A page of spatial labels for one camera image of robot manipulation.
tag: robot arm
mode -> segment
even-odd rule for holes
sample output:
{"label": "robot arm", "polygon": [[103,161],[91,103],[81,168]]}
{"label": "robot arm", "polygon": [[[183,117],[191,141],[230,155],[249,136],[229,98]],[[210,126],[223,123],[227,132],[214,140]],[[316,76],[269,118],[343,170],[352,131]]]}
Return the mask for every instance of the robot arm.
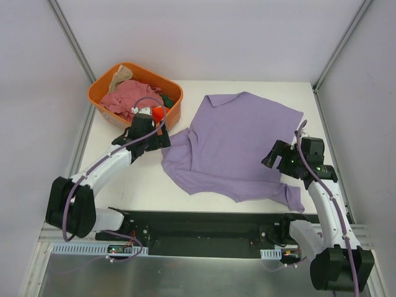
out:
{"label": "robot arm", "polygon": [[[323,140],[303,137],[300,147],[301,153],[297,144],[290,145],[278,140],[271,152],[262,160],[262,164],[272,168],[275,160],[280,156],[282,159],[277,169],[285,175],[302,179],[316,206],[323,237],[316,234],[312,224],[306,220],[290,222],[289,235],[312,261],[310,274],[315,289],[354,291],[352,275],[356,271],[358,290],[362,292],[374,266],[374,257],[371,251],[362,250],[344,209],[339,207],[343,205],[343,201],[338,179],[334,168],[324,165]],[[312,173],[321,181],[318,182]]]}
{"label": "robot arm", "polygon": [[145,137],[154,130],[151,109],[143,108],[136,113],[131,126],[112,141],[110,148],[99,159],[69,179],[55,179],[49,195],[47,223],[62,228],[67,198],[72,188],[78,184],[75,193],[72,193],[75,198],[67,211],[66,231],[83,238],[91,231],[119,230],[125,220],[124,214],[115,209],[96,209],[95,196],[115,174],[132,164],[144,152],[170,146],[165,123],[161,135],[153,133],[150,137]]}

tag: metal frame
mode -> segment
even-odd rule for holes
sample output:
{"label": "metal frame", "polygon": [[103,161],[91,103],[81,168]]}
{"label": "metal frame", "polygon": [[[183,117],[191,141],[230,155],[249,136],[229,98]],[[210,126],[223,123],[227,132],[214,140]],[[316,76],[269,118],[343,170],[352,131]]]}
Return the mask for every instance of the metal frame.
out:
{"label": "metal frame", "polygon": [[[353,32],[355,31],[356,27],[358,24],[361,22],[361,19],[367,12],[368,8],[370,5],[374,2],[374,0],[363,0],[358,11],[354,15],[352,21],[350,22],[348,28],[345,30],[345,33],[343,34],[341,40],[338,42],[338,45],[334,49],[330,59],[328,60],[327,64],[324,67],[324,70],[320,74],[320,77],[318,78],[317,82],[314,84],[313,91],[315,94],[315,99],[317,103],[317,107],[321,116],[322,123],[324,125],[325,129],[325,134],[327,137],[327,140],[329,141],[329,149],[330,149],[330,154],[332,156],[332,159],[334,161],[334,167],[335,169],[339,172],[338,166],[337,166],[337,160],[334,155],[334,151],[331,145],[331,135],[329,133],[328,126],[326,124],[325,116],[323,113],[323,110],[320,105],[320,101],[317,97],[317,91],[320,88],[320,86],[323,84],[323,81],[327,77],[327,74],[331,70],[332,66],[335,64],[336,60],[340,56],[342,50],[348,43],[348,40],[352,36]],[[72,29],[70,28],[70,25],[68,24],[65,15],[57,2],[57,0],[47,0],[48,5],[50,6],[51,10],[54,13],[55,18],[57,19],[62,31],[65,34],[66,39],[69,42],[70,47],[72,48],[73,52],[76,55],[77,60],[79,61],[80,65],[82,66],[83,71],[85,72],[86,76],[91,82],[94,82],[96,80],[95,75],[92,72],[91,67],[89,66],[89,63],[76,39],[74,36]],[[69,168],[69,174],[75,174],[78,172],[78,169],[81,164],[82,156],[84,154],[84,149],[85,145],[88,140],[90,128],[93,122],[93,118],[95,115],[95,109],[93,106],[91,106],[86,114],[86,118],[84,121],[84,124],[82,126],[82,130],[79,136],[79,141],[78,145],[75,149],[75,152],[73,154],[73,159],[71,166]],[[340,180],[340,187],[342,189],[342,194],[344,197],[345,195],[345,190],[343,188],[342,180]],[[354,232],[359,236],[359,240],[362,242],[362,245],[365,245],[366,249],[372,249],[372,242],[370,239],[370,236],[368,235],[367,228],[362,225],[352,225],[352,228],[354,229]],[[318,231],[320,230],[320,225],[317,224],[315,225],[315,229]],[[28,271],[28,277],[27,281],[25,282],[25,285],[22,290],[22,296],[28,296],[28,297],[36,297],[39,294],[40,287],[41,287],[41,282],[45,274],[45,270],[48,264],[48,259],[50,257],[50,251],[53,248],[53,243],[56,242],[62,242],[62,234],[60,230],[58,230],[55,227],[49,226],[47,224],[44,224],[44,227],[41,231],[40,238],[38,240],[33,259]],[[77,239],[75,242],[80,242],[80,243],[93,243],[95,241],[95,234],[90,233],[86,238],[84,239]],[[369,288],[369,295],[370,296],[387,296],[387,293],[385,291],[385,287],[382,284],[382,275],[379,267],[377,265],[374,266],[373,271],[371,273],[371,276],[368,281],[368,288]]]}
{"label": "metal frame", "polygon": [[351,22],[349,23],[348,27],[346,28],[344,34],[342,35],[340,41],[338,42],[337,46],[335,47],[330,59],[327,61],[326,66],[324,67],[322,73],[320,74],[318,80],[314,84],[314,92],[317,93],[318,89],[323,84],[323,81],[326,79],[327,74],[333,67],[334,63],[337,61],[338,57],[340,56],[341,52],[343,51],[344,47],[347,45],[349,39],[351,38],[353,32],[355,32],[357,26],[360,24],[362,18],[368,11],[370,5],[374,2],[374,0],[363,0],[359,9],[356,11],[355,15],[353,16]]}

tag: beige cloth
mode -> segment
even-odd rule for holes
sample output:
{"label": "beige cloth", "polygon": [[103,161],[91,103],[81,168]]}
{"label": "beige cloth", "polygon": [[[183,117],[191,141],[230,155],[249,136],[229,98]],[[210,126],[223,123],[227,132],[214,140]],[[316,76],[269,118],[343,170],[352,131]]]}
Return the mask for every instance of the beige cloth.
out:
{"label": "beige cloth", "polygon": [[118,70],[116,73],[113,75],[113,79],[111,80],[111,83],[109,85],[109,92],[107,94],[115,91],[117,89],[117,86],[121,83],[124,82],[127,79],[131,79],[133,76],[132,71],[128,68],[125,67],[124,65],[120,65],[118,67]]}

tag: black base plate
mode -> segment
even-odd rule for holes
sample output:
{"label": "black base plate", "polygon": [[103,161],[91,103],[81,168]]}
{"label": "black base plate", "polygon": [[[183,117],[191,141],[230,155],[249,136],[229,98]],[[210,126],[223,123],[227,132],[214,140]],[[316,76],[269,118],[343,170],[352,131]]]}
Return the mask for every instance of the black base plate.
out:
{"label": "black base plate", "polygon": [[[134,233],[150,255],[260,259],[261,249],[273,249],[264,233],[282,219],[280,213],[135,212],[127,214],[124,234]],[[305,215],[318,223],[317,215]],[[125,239],[97,233],[96,240]],[[286,244],[296,244],[284,239]]]}

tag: green cloth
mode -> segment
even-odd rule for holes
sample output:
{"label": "green cloth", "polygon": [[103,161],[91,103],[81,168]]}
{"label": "green cloth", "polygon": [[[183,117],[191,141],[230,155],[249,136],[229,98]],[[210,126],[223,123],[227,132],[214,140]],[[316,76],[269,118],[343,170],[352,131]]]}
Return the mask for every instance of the green cloth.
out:
{"label": "green cloth", "polygon": [[162,95],[161,94],[160,96],[162,97],[162,101],[163,101],[163,104],[165,105],[165,107],[167,107],[167,108],[172,108],[173,107],[174,103],[173,103],[172,100],[169,99],[168,95]]}

